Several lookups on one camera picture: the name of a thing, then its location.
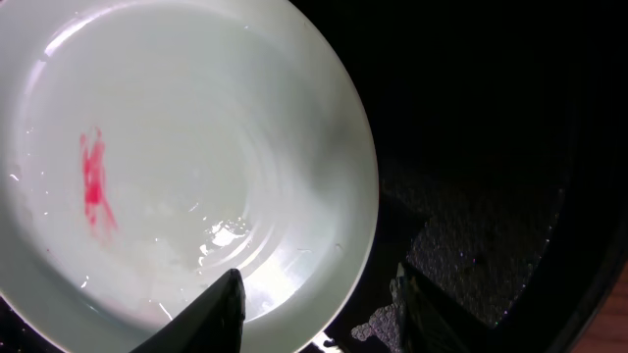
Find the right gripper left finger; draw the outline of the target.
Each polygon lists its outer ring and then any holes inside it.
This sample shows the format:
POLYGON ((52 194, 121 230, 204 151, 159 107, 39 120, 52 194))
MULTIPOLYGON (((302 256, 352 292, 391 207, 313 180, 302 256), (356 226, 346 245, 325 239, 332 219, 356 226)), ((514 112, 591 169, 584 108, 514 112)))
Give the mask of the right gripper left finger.
POLYGON ((131 353, 238 353, 244 319, 242 277, 230 269, 131 353))

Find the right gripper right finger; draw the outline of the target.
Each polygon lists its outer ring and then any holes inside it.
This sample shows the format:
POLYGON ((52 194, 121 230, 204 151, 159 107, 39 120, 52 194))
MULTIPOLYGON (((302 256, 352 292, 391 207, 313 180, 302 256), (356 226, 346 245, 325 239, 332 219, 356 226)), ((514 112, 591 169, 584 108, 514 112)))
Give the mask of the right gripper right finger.
POLYGON ((404 353, 488 350, 490 329, 407 262, 397 266, 394 306, 404 353))

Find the pale green plate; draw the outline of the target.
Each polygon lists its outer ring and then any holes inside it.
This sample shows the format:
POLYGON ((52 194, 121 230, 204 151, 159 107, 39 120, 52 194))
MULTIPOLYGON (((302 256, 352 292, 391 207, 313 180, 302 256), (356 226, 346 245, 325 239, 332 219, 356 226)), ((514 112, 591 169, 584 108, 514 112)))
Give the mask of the pale green plate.
POLYGON ((68 352, 128 352, 225 271, 241 348, 295 352, 359 281, 373 137, 287 1, 1 5, 1 295, 68 352))

